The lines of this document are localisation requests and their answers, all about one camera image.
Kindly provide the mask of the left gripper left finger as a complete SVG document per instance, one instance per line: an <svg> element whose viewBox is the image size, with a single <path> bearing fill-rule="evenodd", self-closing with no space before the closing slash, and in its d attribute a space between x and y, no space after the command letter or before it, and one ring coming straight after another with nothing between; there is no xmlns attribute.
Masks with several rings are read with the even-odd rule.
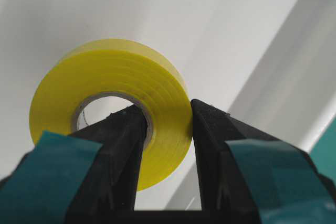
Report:
<svg viewBox="0 0 336 224"><path fill-rule="evenodd" d="M1 223L110 223L133 211L146 132L135 105L69 135L44 132L1 180Z"/></svg>

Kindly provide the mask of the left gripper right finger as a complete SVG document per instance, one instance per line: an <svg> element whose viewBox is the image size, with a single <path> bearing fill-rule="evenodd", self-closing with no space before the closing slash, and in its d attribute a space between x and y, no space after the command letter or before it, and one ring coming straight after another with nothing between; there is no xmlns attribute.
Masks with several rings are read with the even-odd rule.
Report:
<svg viewBox="0 0 336 224"><path fill-rule="evenodd" d="M309 154L191 102L201 208L218 223L335 223L335 184Z"/></svg>

